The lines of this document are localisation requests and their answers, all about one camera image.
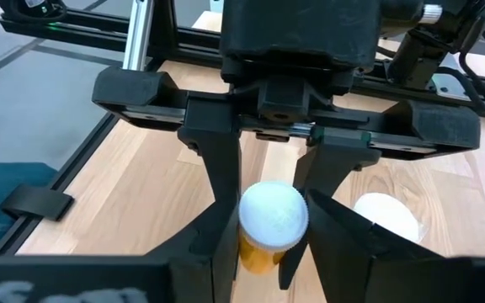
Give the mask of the black device with green light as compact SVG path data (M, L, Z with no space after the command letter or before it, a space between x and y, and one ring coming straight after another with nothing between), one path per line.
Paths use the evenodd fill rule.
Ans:
M30 24L50 24L67 16L67 6L62 0L0 0L5 19Z

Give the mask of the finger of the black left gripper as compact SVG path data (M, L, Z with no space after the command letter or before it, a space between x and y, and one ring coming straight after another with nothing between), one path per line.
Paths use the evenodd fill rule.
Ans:
M333 196L353 170L373 166L380 158L381 151L364 142L322 141L298 159L293 185L305 192L315 189Z
M240 135L239 130L221 133L186 126L178 130L178 138L203 159L216 202L235 205L240 199Z

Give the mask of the large amber pill bottle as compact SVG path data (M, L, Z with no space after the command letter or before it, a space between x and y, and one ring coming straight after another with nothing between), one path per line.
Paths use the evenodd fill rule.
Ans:
M400 200L383 193L363 194L353 211L411 242L420 243L425 230L412 211Z

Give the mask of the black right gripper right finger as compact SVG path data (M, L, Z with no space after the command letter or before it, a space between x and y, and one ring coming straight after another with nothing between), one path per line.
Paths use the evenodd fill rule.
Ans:
M485 257L443 257L315 189L306 204L309 227L280 261L281 289L309 248L327 303L485 303Z

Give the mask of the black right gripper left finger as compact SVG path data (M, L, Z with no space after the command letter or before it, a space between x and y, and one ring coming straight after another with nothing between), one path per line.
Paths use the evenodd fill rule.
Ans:
M142 256L0 257L0 303L229 303L237 212L211 205Z

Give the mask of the silver aluminium post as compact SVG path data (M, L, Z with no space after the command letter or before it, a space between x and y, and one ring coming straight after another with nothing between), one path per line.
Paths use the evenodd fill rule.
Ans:
M152 23L154 0L133 0L122 67L142 71Z

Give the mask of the black frame bracket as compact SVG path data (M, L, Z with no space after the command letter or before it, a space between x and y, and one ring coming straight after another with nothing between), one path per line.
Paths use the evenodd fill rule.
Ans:
M30 216L60 221L73 202L74 199L70 195L52 189L20 184L0 204L0 209L15 219L20 216Z

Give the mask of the small amber pill bottle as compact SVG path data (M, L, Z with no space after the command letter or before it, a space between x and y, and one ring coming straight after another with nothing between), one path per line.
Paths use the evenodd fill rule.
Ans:
M297 245L309 225L306 201L288 183L258 182L246 189L237 208L239 257L252 274L266 274Z

